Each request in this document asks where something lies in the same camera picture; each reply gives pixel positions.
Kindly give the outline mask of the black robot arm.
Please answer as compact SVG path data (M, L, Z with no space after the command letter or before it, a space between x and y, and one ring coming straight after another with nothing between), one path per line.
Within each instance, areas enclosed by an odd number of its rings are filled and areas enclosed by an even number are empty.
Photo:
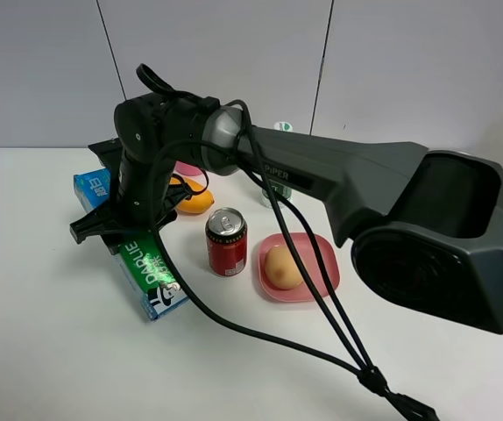
M412 142L364 144L249 126L213 97L147 94L119 104L117 139L91 149L111 173L77 242L163 223L174 164L216 175L238 163L321 201L358 276L399 306L503 333L503 168Z

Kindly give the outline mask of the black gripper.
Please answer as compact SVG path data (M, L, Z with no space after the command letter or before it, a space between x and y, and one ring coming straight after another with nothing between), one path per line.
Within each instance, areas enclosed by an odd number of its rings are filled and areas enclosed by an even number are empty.
M76 243L89 237L135 236L149 232L148 165L139 166L124 156L110 173L110 195L86 215L70 224Z

